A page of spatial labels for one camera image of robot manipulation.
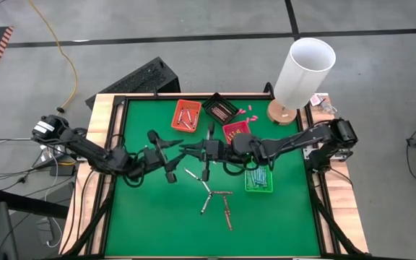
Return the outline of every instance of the concrete floor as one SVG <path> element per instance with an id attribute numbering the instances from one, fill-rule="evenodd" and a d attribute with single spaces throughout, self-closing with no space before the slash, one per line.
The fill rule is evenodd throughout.
<path id="1" fill-rule="evenodd" d="M 282 0 L 35 1 L 61 40 L 96 40 L 218 33 L 290 32 Z M 301 32 L 416 28 L 416 1 L 293 0 Z M 0 5 L 0 26 L 15 27 L 11 43 L 52 41 L 25 0 Z M 351 120 L 359 143 L 348 161 L 369 250 L 416 259 L 416 180 L 405 163 L 405 139 L 416 129 L 416 35 L 322 38 L 337 63 L 319 92 L 329 92 Z M 86 127 L 84 100 L 156 56 L 179 76 L 183 92 L 262 91 L 275 83 L 293 39 L 219 40 L 65 47 L 79 74 L 67 108 L 72 126 Z M 9 48 L 0 63 L 0 138 L 30 137 L 73 88 L 56 48 Z M 0 146 L 0 173 L 29 167 L 34 143 Z M 416 172 L 416 150 L 412 151 Z M 49 186 L 39 173 L 16 194 Z M 0 189 L 14 179 L 0 181 Z"/>

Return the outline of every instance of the table lamp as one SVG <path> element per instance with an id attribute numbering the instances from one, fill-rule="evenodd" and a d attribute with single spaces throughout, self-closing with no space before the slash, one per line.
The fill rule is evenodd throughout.
<path id="1" fill-rule="evenodd" d="M 332 47 L 322 40 L 295 41 L 274 87 L 275 99 L 267 108 L 269 119 L 279 125 L 291 123 L 296 110 L 308 103 L 335 61 Z"/>

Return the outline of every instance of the black floor stripe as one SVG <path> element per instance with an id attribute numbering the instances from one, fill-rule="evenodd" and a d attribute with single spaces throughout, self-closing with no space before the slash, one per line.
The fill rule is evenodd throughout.
<path id="1" fill-rule="evenodd" d="M 287 6 L 288 19 L 290 20 L 290 26 L 292 28 L 292 34 L 294 40 L 300 39 L 300 31 L 298 30 L 298 24 L 296 22 L 295 12 L 293 11 L 293 5 L 291 0 L 285 0 Z"/>
<path id="2" fill-rule="evenodd" d="M 343 37 L 343 36 L 364 36 L 364 35 L 403 35 L 416 34 L 416 29 L 398 30 L 358 30 L 358 31 L 336 31 L 336 32 L 267 32 L 267 33 L 241 33 L 229 35 L 188 35 L 172 37 L 153 37 L 153 38 L 123 38 L 110 40 L 88 40 L 73 41 L 63 40 L 62 46 L 98 46 L 109 44 L 131 44 L 131 43 L 174 43 L 204 40 L 251 40 L 251 39 L 274 39 L 274 38 L 294 38 L 295 40 L 304 37 Z M 37 43 L 9 43 L 7 48 L 32 48 L 32 47 L 55 47 L 56 42 L 37 42 Z"/>
<path id="3" fill-rule="evenodd" d="M 358 30 L 339 32 L 301 32 L 301 37 L 334 37 L 334 36 L 364 36 L 364 35 L 403 35 L 416 34 L 416 29 L 398 30 Z"/>
<path id="4" fill-rule="evenodd" d="M 224 35 L 187 35 L 187 36 L 169 36 L 169 37 L 151 37 L 151 38 L 123 38 L 110 40 L 85 40 L 61 41 L 61 46 L 95 46 L 107 44 L 129 44 L 129 43 L 173 43 L 187 41 L 203 40 L 250 40 L 250 39 L 270 39 L 270 38 L 290 38 L 291 32 L 265 32 L 265 33 L 236 33 Z M 29 48 L 29 47 L 55 47 L 55 42 L 39 43 L 10 43 L 7 48 Z"/>

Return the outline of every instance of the green mat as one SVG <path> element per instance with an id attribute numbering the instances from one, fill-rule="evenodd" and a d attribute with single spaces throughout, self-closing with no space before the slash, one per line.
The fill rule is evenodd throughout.
<path id="1" fill-rule="evenodd" d="M 212 119 L 202 112 L 193 134 L 170 127 L 177 100 L 131 101 L 124 136 L 126 147 L 136 152 L 152 146 L 147 132 L 154 129 L 162 139 L 184 139 L 193 144 L 206 138 Z M 233 100 L 247 110 L 235 121 L 258 116 L 250 122 L 252 133 L 261 138 L 279 139 L 298 131 L 296 123 L 276 126 L 267 118 L 268 100 Z M 225 142 L 222 127 L 215 124 L 215 139 Z M 166 150 L 169 159 L 178 148 Z M 309 199 L 303 157 L 300 151 L 277 159 L 274 192 L 251 193 L 244 189 L 243 176 L 233 177 L 222 164 L 211 164 L 211 190 L 233 191 L 228 197 L 233 231 L 224 216 L 222 197 L 215 195 L 206 212 L 200 210 L 207 198 L 202 183 L 184 172 L 201 176 L 203 165 L 186 157 L 175 171 L 178 182 L 169 184 L 164 170 L 145 176 L 140 188 L 118 180 L 110 218 L 106 256 L 318 256 L 319 246 Z"/>

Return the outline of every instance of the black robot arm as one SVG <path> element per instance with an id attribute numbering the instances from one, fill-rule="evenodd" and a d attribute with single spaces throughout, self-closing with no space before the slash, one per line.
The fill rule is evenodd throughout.
<path id="1" fill-rule="evenodd" d="M 93 170 L 103 174 L 123 176 L 131 187 L 140 186 L 144 175 L 161 167 L 165 169 L 168 182 L 175 183 L 176 176 L 173 171 L 184 155 L 168 161 L 163 149 L 177 145 L 182 140 L 162 140 L 153 130 L 147 133 L 147 137 L 155 148 L 145 147 L 136 154 L 130 154 L 122 146 L 116 146 L 112 150 L 103 149 L 79 134 L 77 130 L 71 129 L 69 122 L 58 116 L 42 117 L 32 130 L 33 141 L 50 147 L 61 144 L 85 157 Z"/>
<path id="2" fill-rule="evenodd" d="M 329 168 L 330 157 L 341 150 L 352 148 L 357 141 L 351 123 L 339 118 L 318 122 L 305 131 L 282 139 L 260 139 L 253 134 L 237 134 L 231 145 L 218 139 L 204 139 L 197 144 L 181 145 L 181 152 L 201 161 L 221 162 L 226 173 L 238 176 L 244 170 L 255 170 L 260 165 L 268 165 L 273 169 L 274 162 L 280 155 L 318 143 L 323 146 L 310 153 L 309 161 L 313 169 L 326 170 Z M 256 166 L 247 168 L 251 161 Z M 233 172 L 228 169 L 228 165 L 240 170 Z M 208 179 L 209 173 L 205 173 L 204 181 Z"/>

